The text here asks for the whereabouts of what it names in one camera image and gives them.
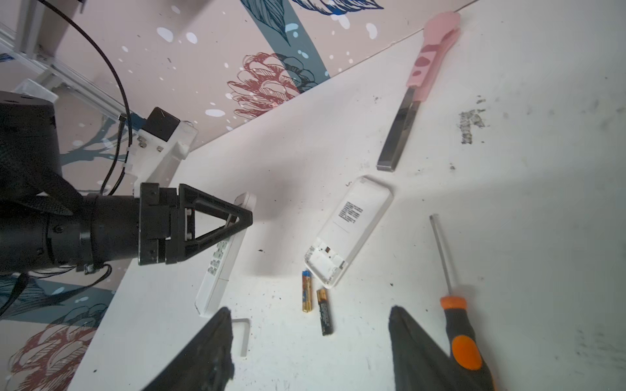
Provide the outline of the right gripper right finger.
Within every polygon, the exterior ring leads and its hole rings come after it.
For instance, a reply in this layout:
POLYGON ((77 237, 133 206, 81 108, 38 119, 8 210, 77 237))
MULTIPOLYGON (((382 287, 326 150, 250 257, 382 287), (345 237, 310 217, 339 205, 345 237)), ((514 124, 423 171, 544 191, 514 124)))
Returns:
POLYGON ((403 307, 389 317, 397 390, 481 390, 403 307))

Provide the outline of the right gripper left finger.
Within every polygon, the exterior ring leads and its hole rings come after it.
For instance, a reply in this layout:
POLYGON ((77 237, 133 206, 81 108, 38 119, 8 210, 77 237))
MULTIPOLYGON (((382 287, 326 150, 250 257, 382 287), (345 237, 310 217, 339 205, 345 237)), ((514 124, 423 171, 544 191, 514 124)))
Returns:
POLYGON ((223 307, 145 389, 224 391, 235 374, 232 342, 231 311, 223 307))

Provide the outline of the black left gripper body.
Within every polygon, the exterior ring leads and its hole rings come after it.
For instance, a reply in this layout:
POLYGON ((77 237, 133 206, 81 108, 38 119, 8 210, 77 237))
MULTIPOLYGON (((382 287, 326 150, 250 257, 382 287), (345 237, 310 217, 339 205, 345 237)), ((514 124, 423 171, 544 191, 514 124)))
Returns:
POLYGON ((158 183, 140 185, 139 265, 179 261, 179 196, 158 183))

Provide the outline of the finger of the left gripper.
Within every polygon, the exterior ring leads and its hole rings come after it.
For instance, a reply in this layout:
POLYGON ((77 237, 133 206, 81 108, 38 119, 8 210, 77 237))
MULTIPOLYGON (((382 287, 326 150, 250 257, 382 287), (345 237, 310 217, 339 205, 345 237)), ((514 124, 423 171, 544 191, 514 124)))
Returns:
POLYGON ((179 185, 177 261, 184 262, 253 224, 253 213, 187 184, 179 185))

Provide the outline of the white battery cover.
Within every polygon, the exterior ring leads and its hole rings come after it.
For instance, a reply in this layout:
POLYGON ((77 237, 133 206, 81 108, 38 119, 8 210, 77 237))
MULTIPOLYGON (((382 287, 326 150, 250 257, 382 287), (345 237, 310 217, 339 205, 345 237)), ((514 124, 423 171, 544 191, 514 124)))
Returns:
POLYGON ((234 357, 245 358, 249 351, 250 320, 233 319, 231 328, 233 335, 231 354, 234 357))

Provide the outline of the orange black screwdriver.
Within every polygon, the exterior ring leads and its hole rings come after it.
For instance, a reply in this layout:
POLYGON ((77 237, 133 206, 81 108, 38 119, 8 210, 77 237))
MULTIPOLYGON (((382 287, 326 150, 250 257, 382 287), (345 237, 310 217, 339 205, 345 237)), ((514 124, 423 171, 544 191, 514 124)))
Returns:
POLYGON ((453 294, 443 241, 438 229, 437 215, 432 214, 429 219, 448 290, 448 295, 440 299, 440 306, 446 319, 450 357, 456 369, 469 376, 481 390, 495 390, 492 372, 478 347, 476 333, 469 319, 467 301, 465 298, 453 294))

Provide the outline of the white remote control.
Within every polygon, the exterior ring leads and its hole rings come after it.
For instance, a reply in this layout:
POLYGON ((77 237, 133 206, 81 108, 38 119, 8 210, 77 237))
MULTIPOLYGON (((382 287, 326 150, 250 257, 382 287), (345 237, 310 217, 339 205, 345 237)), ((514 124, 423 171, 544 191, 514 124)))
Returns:
POLYGON ((198 290, 194 306, 202 318, 211 318, 220 308, 246 229, 215 244, 210 264, 198 290))
POLYGON ((304 256, 306 268, 322 285, 337 285, 394 196, 389 187, 365 176, 356 179, 304 256))

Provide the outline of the battery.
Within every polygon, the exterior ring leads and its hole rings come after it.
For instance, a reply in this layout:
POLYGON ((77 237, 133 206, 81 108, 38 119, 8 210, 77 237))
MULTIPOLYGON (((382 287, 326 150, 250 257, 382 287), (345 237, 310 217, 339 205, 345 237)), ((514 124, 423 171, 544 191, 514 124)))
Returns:
POLYGON ((303 299, 302 299, 302 310, 304 313, 309 313, 312 311, 312 280, 311 280, 311 272, 309 270, 305 270, 302 273, 302 283, 303 283, 303 299))
POLYGON ((320 309, 321 331, 324 337, 334 333, 334 327, 329 306, 329 296, 325 288, 316 291, 318 306, 320 309))

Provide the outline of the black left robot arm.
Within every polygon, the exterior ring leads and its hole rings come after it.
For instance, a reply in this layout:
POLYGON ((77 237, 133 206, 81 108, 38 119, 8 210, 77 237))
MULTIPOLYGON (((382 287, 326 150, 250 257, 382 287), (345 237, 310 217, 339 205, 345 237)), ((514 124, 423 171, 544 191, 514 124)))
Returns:
POLYGON ((110 273, 114 261, 187 261, 252 225, 251 211, 182 184, 144 182, 138 196, 80 194, 60 169, 55 109, 1 94, 1 272, 16 275, 2 316, 57 306, 70 293, 20 302, 36 271, 110 273))

